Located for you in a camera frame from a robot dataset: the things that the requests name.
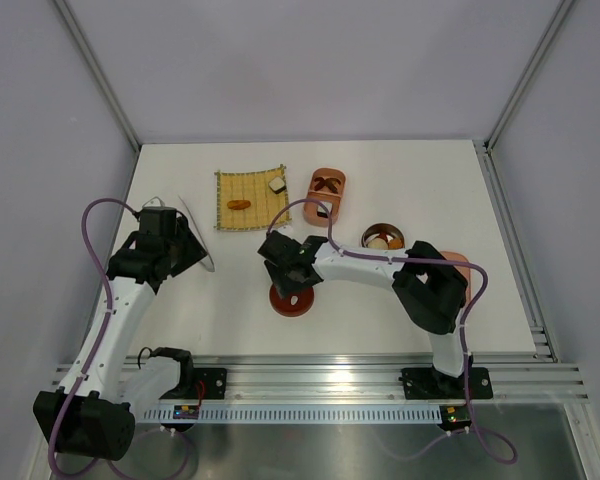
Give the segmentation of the red round bowl lid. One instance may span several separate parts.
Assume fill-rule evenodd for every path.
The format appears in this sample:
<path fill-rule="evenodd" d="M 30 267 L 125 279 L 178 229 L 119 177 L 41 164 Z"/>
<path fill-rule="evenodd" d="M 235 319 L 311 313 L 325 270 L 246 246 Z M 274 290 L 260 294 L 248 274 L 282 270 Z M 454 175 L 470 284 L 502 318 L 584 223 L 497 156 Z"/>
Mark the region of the red round bowl lid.
<path fill-rule="evenodd" d="M 269 289 L 271 307 L 276 313 L 284 317 L 293 318 L 304 315 L 313 306 L 314 299 L 315 294 L 312 287 L 286 297 L 281 297 L 274 286 Z"/>

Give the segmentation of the round white rice ball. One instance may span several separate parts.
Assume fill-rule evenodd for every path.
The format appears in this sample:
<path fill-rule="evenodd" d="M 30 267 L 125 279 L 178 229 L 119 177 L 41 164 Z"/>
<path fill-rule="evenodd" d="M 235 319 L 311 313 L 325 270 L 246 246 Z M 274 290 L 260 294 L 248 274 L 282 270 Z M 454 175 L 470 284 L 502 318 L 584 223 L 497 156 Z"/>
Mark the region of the round white rice ball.
<path fill-rule="evenodd" d="M 388 242 L 380 237 L 375 237 L 367 243 L 369 249 L 375 250 L 387 250 Z"/>

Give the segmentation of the pink lunch box lid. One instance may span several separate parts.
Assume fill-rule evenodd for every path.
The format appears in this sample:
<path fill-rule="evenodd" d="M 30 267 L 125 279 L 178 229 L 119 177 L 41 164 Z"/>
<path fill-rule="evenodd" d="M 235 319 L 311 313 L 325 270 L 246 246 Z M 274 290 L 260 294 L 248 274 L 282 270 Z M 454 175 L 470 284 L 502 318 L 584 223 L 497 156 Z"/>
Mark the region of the pink lunch box lid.
<path fill-rule="evenodd" d="M 441 251 L 441 255 L 448 261 L 455 261 L 460 263 L 458 265 L 455 265 L 455 268 L 467 281 L 465 297 L 466 302 L 469 302 L 472 297 L 471 269 L 466 266 L 466 263 L 468 263 L 469 260 L 464 255 L 452 251 Z"/>

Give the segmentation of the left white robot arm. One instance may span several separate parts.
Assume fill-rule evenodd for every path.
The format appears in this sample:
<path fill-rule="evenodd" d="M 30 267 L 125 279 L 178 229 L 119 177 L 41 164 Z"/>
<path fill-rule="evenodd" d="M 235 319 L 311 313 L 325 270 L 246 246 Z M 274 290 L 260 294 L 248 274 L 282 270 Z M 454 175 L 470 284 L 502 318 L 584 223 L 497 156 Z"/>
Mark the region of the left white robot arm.
<path fill-rule="evenodd" d="M 177 348 L 154 349 L 133 377 L 120 380 L 139 323 L 162 284 L 208 255 L 180 210 L 146 204 L 131 214 L 136 230 L 108 263 L 95 264 L 104 300 L 78 356 L 59 386 L 39 392 L 33 404 L 51 464 L 59 453 L 119 460 L 137 418 L 161 397 L 205 393 L 191 353 Z"/>

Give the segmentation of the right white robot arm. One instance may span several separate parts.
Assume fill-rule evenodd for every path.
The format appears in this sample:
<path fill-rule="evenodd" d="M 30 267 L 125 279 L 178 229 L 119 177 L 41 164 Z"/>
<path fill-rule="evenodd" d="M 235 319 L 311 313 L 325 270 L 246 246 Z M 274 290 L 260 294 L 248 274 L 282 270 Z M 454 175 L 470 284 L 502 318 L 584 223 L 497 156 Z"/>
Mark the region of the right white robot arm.
<path fill-rule="evenodd" d="M 470 377 L 460 339 L 468 280 L 431 244 L 417 241 L 393 254 L 346 249 L 324 236 L 299 242 L 278 231 L 258 249 L 277 294 L 298 295 L 325 281 L 348 281 L 393 292 L 407 318 L 429 336 L 432 366 L 402 372 L 407 397 L 458 399 Z"/>

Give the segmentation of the pink oval lunch box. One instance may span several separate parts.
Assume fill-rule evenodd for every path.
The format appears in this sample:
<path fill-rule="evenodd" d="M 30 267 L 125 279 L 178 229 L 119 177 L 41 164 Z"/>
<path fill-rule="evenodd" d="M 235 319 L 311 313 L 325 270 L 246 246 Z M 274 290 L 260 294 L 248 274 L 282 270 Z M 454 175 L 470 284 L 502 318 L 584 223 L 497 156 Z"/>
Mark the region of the pink oval lunch box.
<path fill-rule="evenodd" d="M 306 194 L 307 199 L 317 200 L 319 204 L 307 202 L 303 207 L 303 217 L 307 223 L 316 227 L 327 227 L 339 218 L 341 203 L 346 187 L 346 175 L 338 169 L 322 167 L 315 170 Z M 329 216 L 317 216 L 318 210 L 327 211 Z"/>

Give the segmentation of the orange carrot piece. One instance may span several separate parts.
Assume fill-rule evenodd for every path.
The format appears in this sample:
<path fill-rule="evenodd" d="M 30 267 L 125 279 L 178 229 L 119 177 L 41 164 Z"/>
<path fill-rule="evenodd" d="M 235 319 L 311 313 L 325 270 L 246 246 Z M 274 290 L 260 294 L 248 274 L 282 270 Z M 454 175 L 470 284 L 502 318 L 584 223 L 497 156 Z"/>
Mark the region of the orange carrot piece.
<path fill-rule="evenodd" d="M 251 202 L 249 200 L 231 200 L 227 203 L 227 207 L 230 210 L 244 210 L 251 206 Z"/>

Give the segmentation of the white brown sushi cube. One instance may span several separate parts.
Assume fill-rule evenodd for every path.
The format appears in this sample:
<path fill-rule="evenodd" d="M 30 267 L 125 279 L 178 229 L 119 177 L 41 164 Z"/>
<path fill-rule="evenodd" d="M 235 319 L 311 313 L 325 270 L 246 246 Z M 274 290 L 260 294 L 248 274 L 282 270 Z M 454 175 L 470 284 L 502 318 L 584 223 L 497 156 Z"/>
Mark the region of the white brown sushi cube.
<path fill-rule="evenodd" d="M 276 176 L 268 182 L 268 187 L 274 194 L 280 194 L 287 189 L 285 180 Z"/>

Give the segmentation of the yellow bamboo mat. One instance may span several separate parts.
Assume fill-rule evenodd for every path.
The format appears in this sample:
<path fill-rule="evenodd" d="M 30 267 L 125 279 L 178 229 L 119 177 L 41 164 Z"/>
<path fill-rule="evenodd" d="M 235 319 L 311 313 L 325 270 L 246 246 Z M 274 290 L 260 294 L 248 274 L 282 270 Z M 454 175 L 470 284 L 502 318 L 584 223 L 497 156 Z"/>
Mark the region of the yellow bamboo mat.
<path fill-rule="evenodd" d="M 268 182 L 276 176 L 282 177 L 287 189 L 274 194 Z M 266 230 L 274 221 L 274 226 L 282 226 L 291 221 L 291 214 L 285 211 L 289 204 L 286 167 L 280 166 L 254 172 L 226 172 L 218 170 L 216 177 L 216 229 L 228 232 Z M 230 210 L 231 200 L 249 200 L 251 206 L 244 210 Z"/>

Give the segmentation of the round metal bowl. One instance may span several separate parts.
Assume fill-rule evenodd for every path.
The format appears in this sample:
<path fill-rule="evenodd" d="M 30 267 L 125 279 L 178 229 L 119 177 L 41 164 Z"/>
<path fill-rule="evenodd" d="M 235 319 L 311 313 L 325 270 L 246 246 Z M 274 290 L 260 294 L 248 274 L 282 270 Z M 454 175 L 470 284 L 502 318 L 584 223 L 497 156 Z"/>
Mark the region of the round metal bowl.
<path fill-rule="evenodd" d="M 369 226 L 361 235 L 361 246 L 368 248 L 367 243 L 375 237 L 383 238 L 388 243 L 393 238 L 400 238 L 404 242 L 404 247 L 406 244 L 404 234 L 396 226 L 389 223 L 376 223 Z"/>

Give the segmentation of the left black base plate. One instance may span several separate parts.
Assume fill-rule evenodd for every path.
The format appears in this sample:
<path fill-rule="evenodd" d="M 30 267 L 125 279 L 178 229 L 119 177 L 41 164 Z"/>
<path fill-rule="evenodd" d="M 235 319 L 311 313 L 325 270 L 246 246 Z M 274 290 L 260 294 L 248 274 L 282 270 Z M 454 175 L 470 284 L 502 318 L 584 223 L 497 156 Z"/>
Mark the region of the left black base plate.
<path fill-rule="evenodd" d="M 227 388 L 224 368 L 194 368 L 180 374 L 177 385 L 163 394 L 161 400 L 224 400 Z"/>

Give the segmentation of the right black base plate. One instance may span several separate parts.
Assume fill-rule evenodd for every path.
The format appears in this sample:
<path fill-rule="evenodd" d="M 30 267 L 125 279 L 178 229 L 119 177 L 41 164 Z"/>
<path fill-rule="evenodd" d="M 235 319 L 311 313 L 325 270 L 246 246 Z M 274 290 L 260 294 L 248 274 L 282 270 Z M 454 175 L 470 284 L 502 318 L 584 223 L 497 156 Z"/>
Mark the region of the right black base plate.
<path fill-rule="evenodd" d="M 407 400 L 489 400 L 494 397 L 489 370 L 471 366 L 468 369 L 468 385 L 465 374 L 451 377 L 433 367 L 411 367 L 401 370 L 399 381 Z"/>

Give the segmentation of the aluminium frame post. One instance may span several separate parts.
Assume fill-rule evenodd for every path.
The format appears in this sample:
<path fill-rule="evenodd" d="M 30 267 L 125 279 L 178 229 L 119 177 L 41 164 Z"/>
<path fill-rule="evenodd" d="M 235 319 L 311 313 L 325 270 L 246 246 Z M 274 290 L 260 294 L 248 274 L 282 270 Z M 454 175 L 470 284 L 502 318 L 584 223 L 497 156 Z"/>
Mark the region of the aluminium frame post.
<path fill-rule="evenodd" d="M 493 128 L 484 141 L 484 149 L 488 154 L 493 153 L 505 130 L 513 120 L 516 111 L 530 91 L 536 76 L 540 73 L 553 45 L 556 43 L 577 5 L 577 0 L 561 0 L 558 2 L 556 9 L 552 13 L 531 55 L 526 61 L 514 88 L 500 111 Z"/>
<path fill-rule="evenodd" d="M 52 0 L 50 4 L 59 15 L 61 23 L 77 48 L 79 56 L 89 71 L 91 79 L 101 94 L 122 135 L 125 137 L 134 154 L 138 155 L 142 143 L 139 140 L 138 134 L 129 120 L 128 115 L 124 111 L 118 96 L 112 88 L 97 54 L 88 39 L 86 31 L 81 25 L 70 2 L 66 0 Z"/>

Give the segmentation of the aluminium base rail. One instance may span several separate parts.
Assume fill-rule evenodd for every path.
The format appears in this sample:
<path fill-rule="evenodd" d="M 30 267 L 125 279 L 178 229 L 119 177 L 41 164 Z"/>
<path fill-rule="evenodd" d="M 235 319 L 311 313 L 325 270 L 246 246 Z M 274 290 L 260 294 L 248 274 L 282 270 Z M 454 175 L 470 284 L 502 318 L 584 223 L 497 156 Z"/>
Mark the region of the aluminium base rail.
<path fill-rule="evenodd" d="M 406 404 L 401 370 L 428 355 L 196 356 L 198 368 L 227 370 L 229 404 Z M 549 357 L 475 356 L 489 370 L 495 404 L 588 403 L 577 365 Z"/>

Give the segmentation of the right aluminium frame post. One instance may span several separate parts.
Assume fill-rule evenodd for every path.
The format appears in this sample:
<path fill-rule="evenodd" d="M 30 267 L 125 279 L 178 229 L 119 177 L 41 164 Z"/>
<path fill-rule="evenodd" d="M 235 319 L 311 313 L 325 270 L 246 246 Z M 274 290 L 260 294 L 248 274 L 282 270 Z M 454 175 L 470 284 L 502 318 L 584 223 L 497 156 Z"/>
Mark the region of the right aluminium frame post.
<path fill-rule="evenodd" d="M 552 13 L 531 55 L 526 61 L 514 88 L 500 111 L 493 128 L 484 141 L 484 149 L 488 154 L 493 153 L 505 130 L 513 120 L 516 111 L 530 91 L 536 76 L 540 73 L 553 45 L 556 43 L 577 5 L 577 0 L 561 0 L 558 2 L 556 9 Z"/>

